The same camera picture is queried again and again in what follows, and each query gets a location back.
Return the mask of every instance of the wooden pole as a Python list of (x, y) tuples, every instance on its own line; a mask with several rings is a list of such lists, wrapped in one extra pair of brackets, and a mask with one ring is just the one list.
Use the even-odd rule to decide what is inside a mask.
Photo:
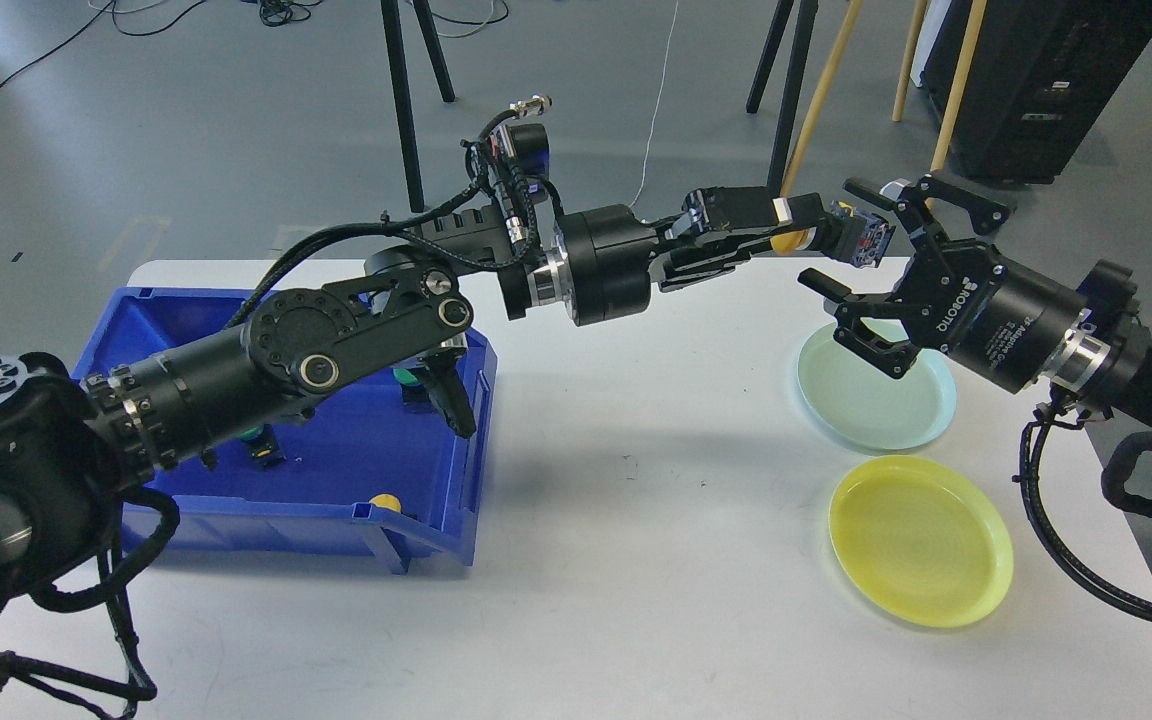
[(901, 59), (900, 79), (896, 83), (896, 104), (892, 105), (892, 122), (899, 123), (905, 116), (905, 94), (909, 94), (909, 71), (914, 68), (914, 51), (918, 47), (918, 35), (923, 18), (927, 17), (927, 0), (914, 0), (914, 18), (909, 22), (905, 38), (905, 58)]

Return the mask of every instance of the gray floor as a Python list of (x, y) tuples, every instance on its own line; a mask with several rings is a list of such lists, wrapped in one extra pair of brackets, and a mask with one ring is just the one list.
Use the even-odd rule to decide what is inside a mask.
[[(485, 3), (433, 5), (480, 17)], [(513, 5), (506, 22), (444, 41), (453, 105), (438, 99), (404, 6), (426, 196), (440, 200), (465, 183), (461, 137), (506, 103), (547, 92), (553, 179), (567, 207), (630, 200), (673, 3)], [(184, 6), (173, 0), (123, 24), (157, 26)], [(681, 5), (641, 215), (672, 213), (695, 187), (765, 179), (783, 60), (764, 111), (746, 115), (744, 100), (771, 6)], [(844, 7), (823, 3), (809, 78)], [(852, 174), (909, 177), (927, 167), (937, 123), (922, 97), (911, 96), (904, 123), (888, 120), (907, 12), (870, 3), (861, 14), (796, 191), (841, 196)], [(82, 0), (0, 0), (0, 78), (88, 17)], [(385, 68), (373, 3), (329, 0), (301, 26), (270, 29), (251, 5), (211, 0), (150, 38), (119, 36), (103, 20), (22, 74), (0, 94), (0, 353), (45, 350), (73, 363), (109, 293), (145, 260), (268, 258), (321, 225), (404, 214)], [(1069, 285), (1100, 258), (1134, 266), (1152, 327), (1152, 43), (1064, 175), (1011, 197), (1020, 212), (996, 237), (1011, 258)], [(1120, 420), (1093, 433), (1102, 457), (1129, 430)], [(1068, 482), (1101, 502), (1096, 478), (1089, 468)], [(1152, 568), (1152, 521), (1134, 520), (1134, 530)]]

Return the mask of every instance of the white table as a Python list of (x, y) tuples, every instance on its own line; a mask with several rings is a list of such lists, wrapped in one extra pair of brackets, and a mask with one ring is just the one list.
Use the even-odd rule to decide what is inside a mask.
[[(916, 452), (973, 479), (1011, 530), (995, 614), (933, 632), (847, 582), (824, 520), (867, 456), (787, 389), (796, 344), (829, 319), (795, 282), (808, 264), (755, 262), (589, 328), (561, 306), (508, 323), (494, 279), (468, 278), (499, 354), (476, 566), (393, 577), (371, 559), (169, 552), (132, 584), (162, 688), (141, 715), (1152, 717), (1152, 626), (1061, 574), (1010, 483), (1041, 388), (1011, 397), (954, 366), (956, 418)], [(901, 271), (814, 264), (862, 291)], [(250, 287), (266, 265), (156, 262), (129, 285)], [(288, 281), (358, 272), (312, 262)], [(1087, 439), (1053, 434), (1043, 468), (1070, 547), (1152, 598)], [(0, 649), (120, 670), (100, 612), (16, 601)], [(83, 714), (13, 683), (0, 717)]]

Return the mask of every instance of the yellow object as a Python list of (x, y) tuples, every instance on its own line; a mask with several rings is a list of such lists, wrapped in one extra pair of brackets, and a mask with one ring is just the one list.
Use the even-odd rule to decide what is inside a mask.
[(910, 455), (851, 470), (829, 505), (829, 539), (851, 583), (884, 611), (931, 628), (969, 626), (1011, 584), (1011, 537), (963, 475)]
[(376, 507), (384, 507), (385, 510), (403, 510), (403, 503), (399, 502), (396, 497), (389, 495), (388, 492), (380, 493), (378, 497), (372, 497), (367, 502), (374, 505)]
[(772, 237), (772, 250), (789, 255), (808, 243), (808, 232), (787, 232)]

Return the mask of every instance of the blue storage bin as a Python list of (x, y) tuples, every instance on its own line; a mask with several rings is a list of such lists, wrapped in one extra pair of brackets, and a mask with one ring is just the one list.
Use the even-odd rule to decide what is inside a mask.
[[(74, 378), (108, 373), (217, 332), (244, 296), (122, 288), (105, 308)], [(393, 573), (435, 552), (471, 564), (497, 359), (482, 334), (470, 331), (467, 341), (460, 373), (477, 418), (473, 437), (456, 437), (434, 411), (403, 406), (392, 374), (376, 373), (325, 400), (305, 425), (275, 425), (287, 454), (282, 464), (260, 469), (242, 442), (232, 441), (215, 448), (215, 471), (192, 458), (158, 473), (149, 487), (180, 506), (169, 547), (370, 555)], [(380, 493), (397, 497), (402, 514), (369, 502)], [(156, 511), (128, 505), (128, 546), (143, 541), (156, 523)]]

